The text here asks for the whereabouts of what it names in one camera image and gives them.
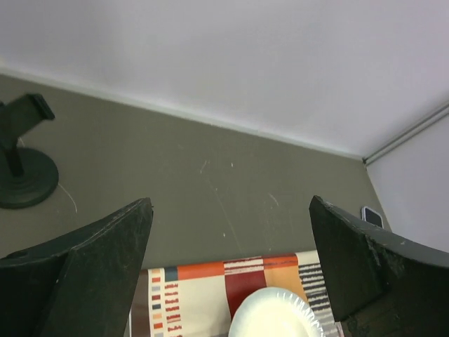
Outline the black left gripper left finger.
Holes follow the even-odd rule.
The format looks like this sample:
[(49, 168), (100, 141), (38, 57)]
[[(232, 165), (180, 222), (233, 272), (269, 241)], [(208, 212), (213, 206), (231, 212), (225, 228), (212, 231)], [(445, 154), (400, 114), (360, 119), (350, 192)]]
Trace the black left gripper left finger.
[(112, 214), (1, 259), (2, 336), (122, 336), (153, 208)]

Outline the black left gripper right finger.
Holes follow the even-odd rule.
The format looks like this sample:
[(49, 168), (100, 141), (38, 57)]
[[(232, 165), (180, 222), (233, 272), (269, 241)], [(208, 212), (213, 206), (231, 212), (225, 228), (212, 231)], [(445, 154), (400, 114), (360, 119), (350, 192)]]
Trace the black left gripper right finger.
[(330, 306), (346, 336), (448, 335), (448, 253), (318, 196), (309, 214)]

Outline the phone with lilac case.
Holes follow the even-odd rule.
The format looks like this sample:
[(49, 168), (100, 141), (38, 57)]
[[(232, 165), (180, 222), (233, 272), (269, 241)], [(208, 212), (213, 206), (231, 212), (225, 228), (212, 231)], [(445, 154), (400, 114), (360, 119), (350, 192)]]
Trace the phone with lilac case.
[(384, 227), (382, 216), (367, 206), (361, 208), (361, 218), (372, 225), (376, 225), (380, 228)]

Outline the black phone stand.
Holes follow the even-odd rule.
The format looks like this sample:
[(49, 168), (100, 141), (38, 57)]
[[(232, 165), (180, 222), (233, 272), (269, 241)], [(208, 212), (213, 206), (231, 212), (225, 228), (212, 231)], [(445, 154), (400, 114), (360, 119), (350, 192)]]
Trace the black phone stand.
[(1, 103), (1, 208), (25, 209), (49, 198), (59, 183), (55, 162), (39, 150), (18, 145), (21, 138), (55, 115), (41, 94), (26, 93)]

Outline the white ceramic plate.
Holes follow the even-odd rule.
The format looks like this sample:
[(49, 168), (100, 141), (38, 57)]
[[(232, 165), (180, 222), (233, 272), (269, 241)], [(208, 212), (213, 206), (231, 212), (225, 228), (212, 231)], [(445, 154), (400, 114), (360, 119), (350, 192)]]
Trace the white ceramic plate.
[(250, 294), (236, 310), (229, 336), (325, 336), (322, 324), (304, 300), (279, 287)]

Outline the colourful patterned placemat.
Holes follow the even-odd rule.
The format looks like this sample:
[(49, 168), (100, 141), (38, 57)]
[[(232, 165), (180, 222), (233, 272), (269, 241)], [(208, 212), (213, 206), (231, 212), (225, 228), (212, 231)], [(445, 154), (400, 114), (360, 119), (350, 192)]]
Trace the colourful patterned placemat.
[(316, 251), (141, 270), (130, 310), (130, 336), (227, 336), (244, 299), (280, 287), (308, 303), (325, 336), (335, 322)]

